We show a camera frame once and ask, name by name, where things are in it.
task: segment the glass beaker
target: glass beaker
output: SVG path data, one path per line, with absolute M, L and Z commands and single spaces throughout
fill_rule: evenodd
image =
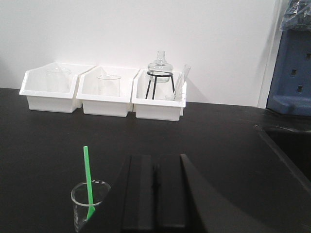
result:
M 46 69 L 46 84 L 47 91 L 68 93 L 70 91 L 71 71 L 69 69 L 56 66 L 54 68 Z
M 120 96 L 119 75 L 103 74 L 97 76 L 98 95 L 101 96 Z

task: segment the black countertop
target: black countertop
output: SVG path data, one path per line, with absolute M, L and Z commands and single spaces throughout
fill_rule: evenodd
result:
M 85 145 L 94 179 L 113 185 L 130 154 L 185 153 L 223 199 L 268 229 L 311 232 L 310 184 L 254 127 L 305 131 L 310 118 L 190 102 L 179 122 L 30 111 L 4 88 L 0 106 L 0 232 L 74 232 L 70 191 L 85 180 Z

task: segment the blue container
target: blue container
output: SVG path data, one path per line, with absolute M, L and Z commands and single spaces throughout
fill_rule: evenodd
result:
M 267 108 L 311 116 L 311 32 L 283 32 Z

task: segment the white wall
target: white wall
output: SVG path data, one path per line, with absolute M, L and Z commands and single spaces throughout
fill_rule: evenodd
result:
M 146 68 L 165 50 L 192 66 L 188 101 L 257 106 L 277 2 L 2 0 L 0 87 L 53 61 Z

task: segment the plastic bag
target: plastic bag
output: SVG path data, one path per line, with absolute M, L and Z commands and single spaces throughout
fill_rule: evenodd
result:
M 280 29 L 311 31 L 311 0 L 290 0 Z

